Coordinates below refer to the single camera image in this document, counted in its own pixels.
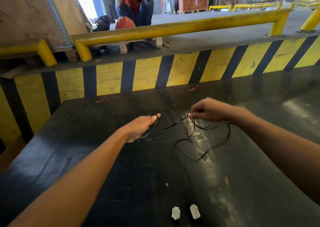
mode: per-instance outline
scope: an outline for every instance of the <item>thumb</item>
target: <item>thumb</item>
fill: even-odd
[[[189,115],[191,119],[208,119],[208,114],[206,112],[191,112]]]

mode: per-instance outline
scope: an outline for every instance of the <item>red hard hat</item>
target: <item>red hard hat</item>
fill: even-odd
[[[116,29],[132,28],[132,27],[136,27],[136,25],[134,24],[134,21],[126,16],[119,17],[119,19],[115,23]]]

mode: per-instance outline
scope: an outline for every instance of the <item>hand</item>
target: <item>hand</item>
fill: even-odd
[[[140,138],[141,135],[146,132],[149,125],[153,124],[157,120],[157,116],[140,116],[130,123],[124,125],[119,130],[123,131],[127,136],[127,143],[131,143],[136,139]]]
[[[191,107],[189,118],[212,122],[228,121],[236,109],[239,107],[207,97]]]

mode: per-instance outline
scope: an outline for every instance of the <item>right hand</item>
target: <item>right hand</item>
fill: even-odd
[[[189,118],[204,119],[212,122],[230,120],[231,114],[238,107],[207,97],[191,107]]]

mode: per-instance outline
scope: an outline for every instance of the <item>debris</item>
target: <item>debris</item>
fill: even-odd
[[[190,211],[191,211],[193,219],[198,219],[198,218],[201,217],[197,205],[195,205],[195,204],[191,205],[190,206]]]
[[[107,95],[105,97],[103,97],[100,101],[97,101],[96,103],[103,102],[103,101],[106,101],[106,100],[109,100],[109,99],[113,99],[113,98],[116,98],[116,97],[119,97],[119,96],[114,96],[114,97],[105,99],[106,97],[107,97]]]
[[[178,92],[177,90],[175,90],[175,89],[173,89],[173,88],[170,88],[171,90],[174,90],[174,91],[176,91],[176,92]],[[180,94],[180,92],[178,92],[179,94]]]
[[[171,218],[173,218],[174,220],[180,219],[180,209],[178,207],[172,208]]]
[[[194,91],[199,85],[195,86],[194,88],[188,90],[188,91]]]

